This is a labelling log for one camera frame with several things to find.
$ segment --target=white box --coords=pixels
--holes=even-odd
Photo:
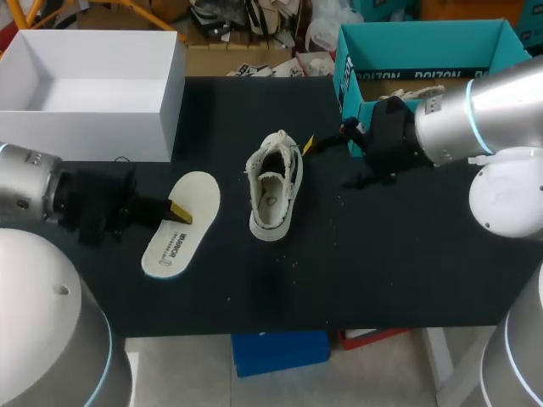
[[[173,31],[19,31],[0,59],[0,141],[71,161],[170,161],[185,54]]]

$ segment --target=plastic bag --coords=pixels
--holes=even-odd
[[[364,17],[345,0],[313,0],[313,15],[305,35],[305,49],[309,51],[310,40],[332,52],[338,47],[339,26],[363,23]]]

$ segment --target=shoe sole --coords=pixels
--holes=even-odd
[[[267,144],[270,142],[270,140],[276,136],[276,133],[271,134],[270,136],[266,137],[260,147],[262,148],[264,144]],[[286,137],[286,143],[291,146],[297,145],[296,142],[292,139],[292,137],[287,136]],[[296,201],[296,196],[298,195],[299,186],[302,183],[302,178],[304,176],[304,163],[302,161],[302,154],[298,151],[296,151],[298,154],[298,173],[296,174],[296,181],[294,182],[294,190],[293,190],[293,198],[291,200],[290,205],[288,206],[287,216],[285,217],[285,221],[275,229],[262,229],[260,226],[258,226],[255,222],[255,218],[253,216],[253,211],[251,210],[251,214],[249,216],[249,229],[253,233],[253,235],[263,240],[264,242],[275,242],[276,240],[282,239],[285,237],[285,235],[288,232],[288,229],[290,228],[290,220],[292,218],[292,211],[294,208],[294,202]]]

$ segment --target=teal box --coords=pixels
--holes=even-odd
[[[543,29],[543,0],[525,0],[517,27]]]
[[[536,25],[519,26],[517,34],[526,48],[543,44],[543,22]]]
[[[333,86],[342,118],[368,127],[376,102],[364,101],[357,78],[475,78],[529,58],[506,20],[342,25]],[[406,104],[414,111],[419,102]],[[357,146],[350,149],[361,156]]]
[[[543,0],[525,1],[516,31],[526,48],[543,44]]]
[[[351,7],[362,14],[364,21],[370,23],[387,20],[392,13],[417,3],[417,0],[352,0]]]

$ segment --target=black tablecloth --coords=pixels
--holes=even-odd
[[[177,278],[145,276],[153,231],[134,226],[122,243],[78,245],[53,225],[8,223],[62,249],[128,337],[322,328],[496,324],[543,257],[540,245],[496,237],[473,219],[477,168],[452,164],[399,176],[392,187],[338,187],[356,164],[346,149],[304,162],[288,235],[249,231],[247,158],[284,129],[296,141],[336,131],[329,78],[187,79],[172,164],[136,164],[139,190],[166,197],[185,173],[211,173],[221,207]],[[67,163],[123,174],[127,163]]]

